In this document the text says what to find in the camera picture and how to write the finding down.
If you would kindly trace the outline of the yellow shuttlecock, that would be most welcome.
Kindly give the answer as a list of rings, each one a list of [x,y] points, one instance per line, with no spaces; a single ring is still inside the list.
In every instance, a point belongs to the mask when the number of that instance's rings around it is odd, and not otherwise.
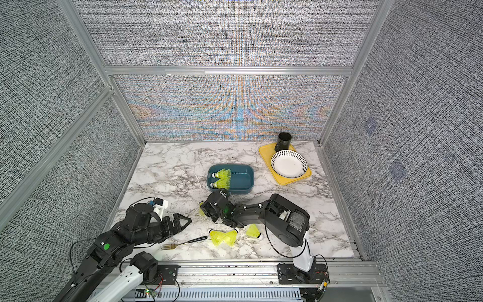
[[[213,189],[230,189],[230,180],[229,179],[219,179],[213,183],[211,183],[211,187]]]
[[[217,172],[212,173],[212,177],[217,179],[231,179],[231,170],[230,169],[221,169]]]
[[[203,211],[203,202],[199,203],[199,214],[203,217],[206,217],[205,212]]]
[[[211,229],[208,233],[214,246],[219,246],[224,243],[225,232]]]
[[[236,229],[231,230],[225,233],[223,237],[223,242],[230,247],[234,247],[237,237],[238,237],[238,231]]]
[[[251,224],[247,227],[246,235],[251,238],[259,239],[259,240],[263,238],[261,231],[258,229],[258,227],[255,224]]]

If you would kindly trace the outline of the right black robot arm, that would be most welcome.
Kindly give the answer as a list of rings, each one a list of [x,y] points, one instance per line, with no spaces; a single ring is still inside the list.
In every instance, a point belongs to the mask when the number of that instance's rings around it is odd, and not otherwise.
[[[273,194],[266,201],[252,205],[234,205],[229,201],[226,189],[212,192],[200,209],[215,223],[230,228],[244,228],[249,225],[263,225],[283,244],[290,247],[293,265],[308,273],[314,264],[309,250],[310,215],[298,205],[279,194]]]

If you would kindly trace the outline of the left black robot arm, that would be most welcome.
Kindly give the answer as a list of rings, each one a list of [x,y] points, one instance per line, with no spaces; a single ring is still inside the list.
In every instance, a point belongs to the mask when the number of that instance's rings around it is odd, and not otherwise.
[[[137,245],[159,244],[182,232],[192,220],[178,213],[160,217],[153,205],[138,203],[124,220],[95,238],[94,243],[55,301],[87,301],[100,283]]]

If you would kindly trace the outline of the teal storage box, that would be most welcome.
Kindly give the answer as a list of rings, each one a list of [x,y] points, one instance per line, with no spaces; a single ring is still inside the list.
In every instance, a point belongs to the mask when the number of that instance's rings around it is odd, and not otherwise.
[[[247,164],[215,164],[208,169],[206,186],[211,191],[213,189],[211,183],[217,181],[217,178],[212,177],[212,173],[221,169],[231,170],[230,189],[229,192],[233,195],[247,195],[254,187],[254,170]]]

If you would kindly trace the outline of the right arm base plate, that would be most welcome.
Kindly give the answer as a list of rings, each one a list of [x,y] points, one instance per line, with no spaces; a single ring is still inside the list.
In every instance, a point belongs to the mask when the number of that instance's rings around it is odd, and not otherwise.
[[[280,284],[323,284],[330,283],[328,268],[325,264],[313,263],[308,272],[283,262],[277,265],[277,276]]]

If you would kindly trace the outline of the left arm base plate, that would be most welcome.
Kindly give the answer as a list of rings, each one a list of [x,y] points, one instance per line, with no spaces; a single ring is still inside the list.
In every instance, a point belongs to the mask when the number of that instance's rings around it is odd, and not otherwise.
[[[175,285],[177,281],[177,275],[180,266],[177,264],[158,264],[157,271],[146,281],[146,285],[158,286],[161,284],[165,285]]]

